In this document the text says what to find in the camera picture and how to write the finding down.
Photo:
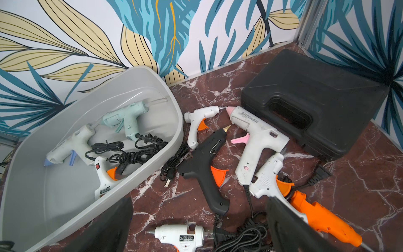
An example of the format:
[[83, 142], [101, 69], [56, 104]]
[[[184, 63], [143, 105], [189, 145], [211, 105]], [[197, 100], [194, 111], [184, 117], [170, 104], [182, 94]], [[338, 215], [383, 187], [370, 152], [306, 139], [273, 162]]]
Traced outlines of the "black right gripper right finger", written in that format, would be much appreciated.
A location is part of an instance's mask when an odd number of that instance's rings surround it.
[[276, 252], [337, 252], [278, 198], [266, 204], [268, 229]]

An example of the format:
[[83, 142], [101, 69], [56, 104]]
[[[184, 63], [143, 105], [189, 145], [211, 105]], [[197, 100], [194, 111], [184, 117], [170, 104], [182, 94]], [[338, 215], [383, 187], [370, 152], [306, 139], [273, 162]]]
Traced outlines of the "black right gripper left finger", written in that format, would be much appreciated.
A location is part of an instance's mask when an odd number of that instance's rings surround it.
[[64, 252], [122, 252], [133, 216], [132, 200], [122, 198], [66, 246]]

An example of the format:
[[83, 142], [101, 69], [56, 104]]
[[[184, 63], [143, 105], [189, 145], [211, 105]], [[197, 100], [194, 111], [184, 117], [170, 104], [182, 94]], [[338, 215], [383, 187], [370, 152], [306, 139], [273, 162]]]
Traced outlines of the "white switch glue gun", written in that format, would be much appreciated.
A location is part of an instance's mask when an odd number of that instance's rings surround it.
[[110, 167], [107, 158], [103, 156], [98, 156], [95, 159], [94, 164], [100, 181], [100, 186], [94, 192], [94, 199], [98, 200], [100, 197], [102, 197], [103, 195], [111, 191], [114, 187], [116, 187], [120, 183], [120, 181], [114, 180], [108, 174]]

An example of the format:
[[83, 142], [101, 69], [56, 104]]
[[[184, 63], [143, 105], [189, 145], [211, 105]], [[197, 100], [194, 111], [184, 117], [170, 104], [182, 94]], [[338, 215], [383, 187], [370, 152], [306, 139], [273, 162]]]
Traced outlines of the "white blue-trigger glue gun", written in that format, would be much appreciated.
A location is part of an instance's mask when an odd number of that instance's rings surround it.
[[94, 165], [95, 157], [91, 156], [87, 158], [85, 154], [92, 150], [88, 145], [88, 140], [94, 136], [95, 133], [95, 130], [91, 129], [89, 125], [84, 125], [47, 153], [44, 166], [62, 164], [67, 157], [70, 157], [69, 165], [73, 166], [77, 156], [80, 157], [86, 165]]

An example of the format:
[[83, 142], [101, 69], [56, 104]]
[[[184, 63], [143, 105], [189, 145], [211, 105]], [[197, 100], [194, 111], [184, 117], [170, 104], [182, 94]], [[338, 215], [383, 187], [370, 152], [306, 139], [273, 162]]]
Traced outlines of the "mint green glue gun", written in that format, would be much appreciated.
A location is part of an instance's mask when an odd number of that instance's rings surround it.
[[134, 102], [120, 109], [106, 113], [101, 118], [100, 124], [110, 128], [116, 127], [116, 133], [119, 133], [124, 129], [126, 138], [136, 141], [136, 136], [140, 134], [137, 118], [147, 113], [151, 106], [164, 102], [167, 102], [166, 98], [149, 102], [146, 102], [145, 100]]

